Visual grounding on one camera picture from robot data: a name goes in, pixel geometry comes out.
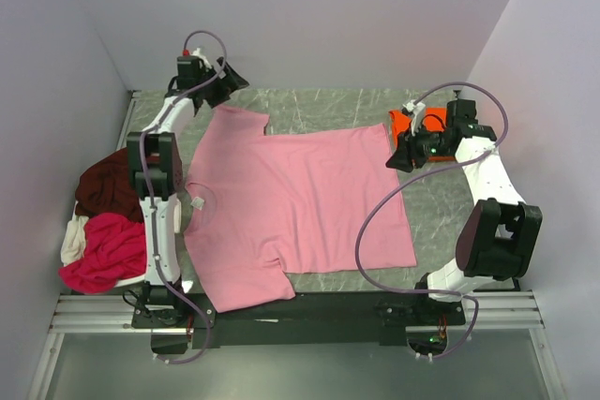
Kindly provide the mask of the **pink t shirt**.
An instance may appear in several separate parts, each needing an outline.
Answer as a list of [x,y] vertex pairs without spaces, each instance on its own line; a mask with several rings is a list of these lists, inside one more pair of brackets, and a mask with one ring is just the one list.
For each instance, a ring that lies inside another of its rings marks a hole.
[[218,312],[291,299],[291,274],[416,265],[384,125],[270,135],[268,122],[219,106],[187,172],[185,246]]

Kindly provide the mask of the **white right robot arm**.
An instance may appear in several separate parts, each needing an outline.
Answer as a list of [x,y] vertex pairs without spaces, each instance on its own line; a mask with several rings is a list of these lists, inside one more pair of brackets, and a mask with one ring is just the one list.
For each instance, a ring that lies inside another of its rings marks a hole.
[[389,115],[396,150],[388,168],[411,172],[428,162],[457,162],[472,194],[473,209],[454,258],[425,279],[429,297],[450,303],[493,281],[525,275],[543,215],[517,193],[496,133],[479,123],[475,102],[458,99],[445,108],[427,108],[410,101]]

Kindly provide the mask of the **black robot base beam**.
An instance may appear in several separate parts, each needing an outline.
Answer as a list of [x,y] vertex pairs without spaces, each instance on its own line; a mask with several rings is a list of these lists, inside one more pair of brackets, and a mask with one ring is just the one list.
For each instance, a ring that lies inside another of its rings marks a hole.
[[406,346],[411,327],[438,331],[466,322],[459,303],[436,303],[426,295],[390,292],[312,292],[288,301],[219,313],[204,294],[193,309],[164,295],[137,303],[134,330],[151,331],[153,349],[161,354],[193,348],[301,344],[377,343]]

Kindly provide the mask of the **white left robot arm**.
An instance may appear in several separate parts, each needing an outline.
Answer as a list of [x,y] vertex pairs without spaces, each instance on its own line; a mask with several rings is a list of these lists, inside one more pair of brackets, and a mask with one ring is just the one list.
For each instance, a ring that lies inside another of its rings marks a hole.
[[248,87],[222,56],[209,65],[202,54],[184,51],[177,57],[172,77],[157,116],[140,132],[127,135],[127,173],[138,197],[146,242],[146,269],[138,314],[156,316],[157,306],[183,321],[200,318],[210,327],[210,315],[189,299],[181,287],[176,256],[175,209],[183,189],[184,171],[178,139],[202,105],[211,108]]

